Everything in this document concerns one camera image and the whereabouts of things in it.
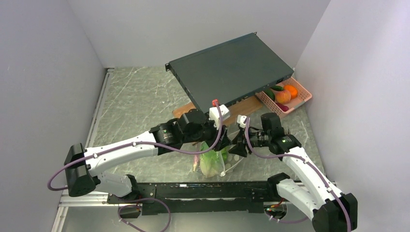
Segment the green fake lettuce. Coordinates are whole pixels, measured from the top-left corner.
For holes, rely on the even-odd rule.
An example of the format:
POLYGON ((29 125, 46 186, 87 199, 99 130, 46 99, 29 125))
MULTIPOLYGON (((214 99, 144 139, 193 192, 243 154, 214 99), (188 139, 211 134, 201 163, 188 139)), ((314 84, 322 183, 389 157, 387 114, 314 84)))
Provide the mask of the green fake lettuce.
POLYGON ((225 162, 227 160, 228 150, 223 148, 220 151, 209 150, 200 155, 200 170, 206 178, 214 176, 225 176, 225 162))

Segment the clear zip top bag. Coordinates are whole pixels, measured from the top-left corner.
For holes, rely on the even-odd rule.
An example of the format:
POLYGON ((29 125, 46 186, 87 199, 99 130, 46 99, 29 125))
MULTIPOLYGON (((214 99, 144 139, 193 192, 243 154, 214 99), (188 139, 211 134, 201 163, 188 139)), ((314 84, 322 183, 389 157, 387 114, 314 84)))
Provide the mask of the clear zip top bag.
POLYGON ((195 155, 191 171, 200 173, 205 178, 214 176, 225 176, 231 173, 234 168, 242 161, 243 157, 229 153, 229 145, 220 151, 209 150, 208 152, 195 155))

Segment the purple fake eggplant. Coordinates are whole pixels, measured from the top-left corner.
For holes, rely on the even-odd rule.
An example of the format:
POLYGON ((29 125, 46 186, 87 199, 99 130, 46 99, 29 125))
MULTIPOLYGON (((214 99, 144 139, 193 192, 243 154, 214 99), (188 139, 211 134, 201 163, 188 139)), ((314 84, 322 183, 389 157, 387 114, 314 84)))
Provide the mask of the purple fake eggplant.
POLYGON ((281 103, 279 103, 279 102, 277 102, 276 105, 277 105, 283 112, 289 111, 289 107, 286 106, 286 105, 283 105, 283 104, 281 104, 281 103))

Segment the red orange fake peach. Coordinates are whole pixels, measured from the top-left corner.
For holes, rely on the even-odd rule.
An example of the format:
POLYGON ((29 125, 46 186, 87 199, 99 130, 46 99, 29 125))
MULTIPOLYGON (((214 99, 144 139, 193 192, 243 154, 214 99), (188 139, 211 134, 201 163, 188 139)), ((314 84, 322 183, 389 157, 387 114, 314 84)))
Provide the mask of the red orange fake peach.
POLYGON ((281 104, 287 104, 291 101, 291 94, 287 90, 278 91, 275 93, 275 96, 276 102, 279 102, 281 104))

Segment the orange fake fruit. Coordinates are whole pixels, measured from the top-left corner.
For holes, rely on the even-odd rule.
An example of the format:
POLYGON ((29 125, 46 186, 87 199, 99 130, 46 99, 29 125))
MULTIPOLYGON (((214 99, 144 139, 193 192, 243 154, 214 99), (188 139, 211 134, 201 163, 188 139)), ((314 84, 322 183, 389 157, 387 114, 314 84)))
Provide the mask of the orange fake fruit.
POLYGON ((292 85, 285 85, 283 88, 284 90, 287 90, 290 92, 291 99, 295 99, 298 96, 298 90, 296 89, 296 87, 292 85))

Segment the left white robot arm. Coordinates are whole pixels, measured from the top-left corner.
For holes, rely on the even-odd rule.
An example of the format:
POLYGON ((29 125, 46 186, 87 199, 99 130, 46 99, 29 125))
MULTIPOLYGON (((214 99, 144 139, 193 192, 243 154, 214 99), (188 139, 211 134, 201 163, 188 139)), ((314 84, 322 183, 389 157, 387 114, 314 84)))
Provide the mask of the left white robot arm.
POLYGON ((110 174, 107 170, 172 151, 193 155, 193 151, 181 150, 188 143, 205 142, 210 149, 219 151, 230 144, 223 125, 230 116, 225 105, 210 108, 208 114, 191 109, 180 118, 114 144, 89 148, 84 148, 81 143, 72 145, 64 162, 68 194, 79 197, 101 191, 132 203, 140 193, 136 178, 130 174, 110 174))

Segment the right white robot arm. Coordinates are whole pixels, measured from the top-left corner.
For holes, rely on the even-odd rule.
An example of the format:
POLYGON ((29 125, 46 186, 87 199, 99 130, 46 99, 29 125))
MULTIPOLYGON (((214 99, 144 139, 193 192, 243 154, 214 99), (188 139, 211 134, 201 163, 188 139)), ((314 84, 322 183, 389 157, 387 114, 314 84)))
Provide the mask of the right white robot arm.
POLYGON ((261 116, 262 128, 252 128, 250 118, 238 115, 239 133, 234 138, 230 153, 245 157, 256 153, 255 148, 267 147, 270 155, 263 158, 279 159, 304 184, 300 187, 287 174, 279 173, 267 180, 269 199, 280 198, 291 202, 307 219, 316 232, 351 232, 357 229, 358 201, 351 193, 343 193, 318 169, 295 136, 286 133, 275 113, 261 116))

